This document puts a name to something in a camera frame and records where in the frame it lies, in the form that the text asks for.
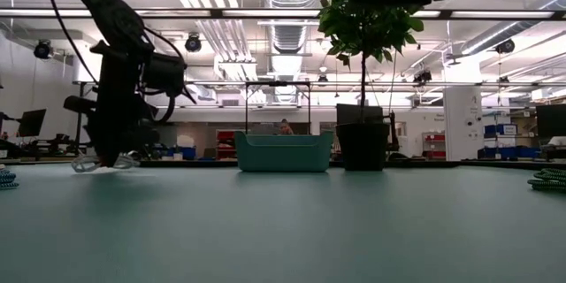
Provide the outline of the red storage bin shelf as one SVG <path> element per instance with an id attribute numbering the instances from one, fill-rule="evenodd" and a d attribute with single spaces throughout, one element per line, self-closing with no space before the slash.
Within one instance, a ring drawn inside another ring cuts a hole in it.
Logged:
<path id="1" fill-rule="evenodd" d="M 422 133 L 422 155 L 428 160 L 444 161 L 446 159 L 446 136 L 443 132 Z"/>

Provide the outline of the silver round ventilation duct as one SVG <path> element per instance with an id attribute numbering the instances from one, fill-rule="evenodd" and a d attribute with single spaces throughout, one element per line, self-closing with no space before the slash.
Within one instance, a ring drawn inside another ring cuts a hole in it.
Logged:
<path id="1" fill-rule="evenodd" d="M 313 8 L 317 0 L 264 0 L 271 9 Z M 308 28 L 299 20 L 273 20 L 268 26 L 271 50 L 271 67 L 278 81 L 296 81 L 302 67 L 302 53 Z"/>

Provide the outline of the teal plastic bin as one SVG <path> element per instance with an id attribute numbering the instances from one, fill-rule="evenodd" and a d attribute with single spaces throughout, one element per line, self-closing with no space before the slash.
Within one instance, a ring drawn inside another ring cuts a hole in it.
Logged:
<path id="1" fill-rule="evenodd" d="M 267 135 L 234 133 L 237 162 L 243 172 L 325 172 L 333 133 Z"/>

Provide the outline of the teal table mat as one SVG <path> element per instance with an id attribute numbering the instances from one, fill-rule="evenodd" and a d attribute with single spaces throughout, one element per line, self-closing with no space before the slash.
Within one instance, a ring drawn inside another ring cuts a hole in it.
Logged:
<path id="1" fill-rule="evenodd" d="M 566 283 L 566 194 L 524 170 L 14 173 L 0 283 Z"/>

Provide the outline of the black ceiling spotlight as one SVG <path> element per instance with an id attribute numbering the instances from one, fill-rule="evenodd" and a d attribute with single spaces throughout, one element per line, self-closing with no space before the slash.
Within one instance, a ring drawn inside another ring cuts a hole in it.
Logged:
<path id="1" fill-rule="evenodd" d="M 499 54 L 509 54 L 515 50 L 515 43 L 512 39 L 508 39 L 505 42 L 501 42 L 494 47 L 495 51 Z"/>
<path id="2" fill-rule="evenodd" d="M 50 40 L 39 40 L 34 47 L 34 56 L 42 60 L 49 60 L 53 57 L 53 48 Z"/>
<path id="3" fill-rule="evenodd" d="M 185 45 L 187 52 L 198 52 L 202 48 L 202 42 L 200 40 L 200 35 L 198 33 L 191 33 L 188 35 Z"/>

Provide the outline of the green leafy artificial tree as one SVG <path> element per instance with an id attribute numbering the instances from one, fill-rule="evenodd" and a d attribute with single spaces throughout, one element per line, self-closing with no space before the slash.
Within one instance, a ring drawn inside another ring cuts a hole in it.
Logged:
<path id="1" fill-rule="evenodd" d="M 361 62 L 361 97 L 358 123 L 365 121 L 366 59 L 394 63 L 406 44 L 416 42 L 414 32 L 424 30 L 424 22 L 414 14 L 421 4 L 366 4 L 363 0 L 320 0 L 318 32 L 330 40 L 330 56 L 345 66 L 355 56 Z"/>

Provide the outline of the blue storage bin shelf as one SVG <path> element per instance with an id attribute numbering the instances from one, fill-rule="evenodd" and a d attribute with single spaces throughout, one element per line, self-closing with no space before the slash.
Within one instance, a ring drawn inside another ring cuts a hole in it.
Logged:
<path id="1" fill-rule="evenodd" d="M 540 153 L 538 136 L 517 124 L 496 124 L 484 127 L 484 148 L 480 158 L 516 160 L 536 158 Z"/>

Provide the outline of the black rectangular stand frame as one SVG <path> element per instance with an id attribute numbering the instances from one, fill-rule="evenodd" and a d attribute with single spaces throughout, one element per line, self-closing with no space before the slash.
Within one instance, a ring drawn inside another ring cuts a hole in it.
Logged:
<path id="1" fill-rule="evenodd" d="M 305 95 L 303 92 L 302 94 L 306 96 L 308 99 L 308 134 L 312 134 L 312 117 L 311 117 L 311 92 L 313 84 L 310 81 L 286 81 L 286 80 L 258 80 L 258 81 L 250 81 L 247 80 L 244 82 L 245 86 L 245 133 L 249 133 L 249 87 L 256 86 L 261 88 L 262 86 L 268 86 L 273 88 L 278 87 L 287 87 L 287 86 L 304 86 L 308 89 L 308 93 Z"/>

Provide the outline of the white square pillar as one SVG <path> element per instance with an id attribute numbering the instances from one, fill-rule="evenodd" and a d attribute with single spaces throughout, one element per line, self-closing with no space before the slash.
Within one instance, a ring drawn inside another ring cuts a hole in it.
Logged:
<path id="1" fill-rule="evenodd" d="M 477 159 L 484 147 L 480 87 L 449 87 L 443 91 L 447 161 Z"/>

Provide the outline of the black plant pot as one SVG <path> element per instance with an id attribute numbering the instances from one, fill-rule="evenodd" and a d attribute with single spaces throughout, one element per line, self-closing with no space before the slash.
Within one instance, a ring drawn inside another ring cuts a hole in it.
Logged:
<path id="1" fill-rule="evenodd" d="M 336 126 L 344 168 L 347 171 L 381 172 L 386 162 L 389 126 L 385 123 L 352 123 Z"/>

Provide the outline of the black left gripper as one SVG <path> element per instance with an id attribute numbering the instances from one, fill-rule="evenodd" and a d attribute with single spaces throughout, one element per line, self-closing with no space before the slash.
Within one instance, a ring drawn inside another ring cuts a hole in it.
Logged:
<path id="1" fill-rule="evenodd" d="M 89 114 L 87 132 L 100 164 L 112 167 L 124 148 L 131 123 L 153 118 L 157 108 L 137 92 L 139 65 L 126 53 L 104 41 L 90 51 L 103 57 L 96 99 L 96 112 L 103 118 L 103 125 L 95 114 Z"/>

